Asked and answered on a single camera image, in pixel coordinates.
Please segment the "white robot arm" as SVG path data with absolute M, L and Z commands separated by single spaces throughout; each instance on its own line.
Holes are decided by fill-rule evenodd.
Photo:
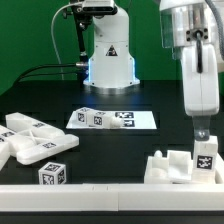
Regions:
M 181 63 L 185 112 L 194 138 L 210 137 L 210 117 L 219 111 L 218 73 L 224 60 L 223 23 L 212 0 L 159 0 L 162 46 Z M 84 84 L 102 92 L 140 83 L 129 54 L 129 18 L 114 0 L 84 0 L 81 12 L 94 24 L 94 53 Z

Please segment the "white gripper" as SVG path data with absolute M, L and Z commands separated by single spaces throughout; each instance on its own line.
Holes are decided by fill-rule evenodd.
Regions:
M 184 47 L 181 58 L 184 106 L 188 116 L 194 116 L 194 138 L 207 141 L 210 137 L 210 117 L 219 111 L 218 69 L 214 46 L 202 47 L 203 71 L 197 71 L 196 46 Z

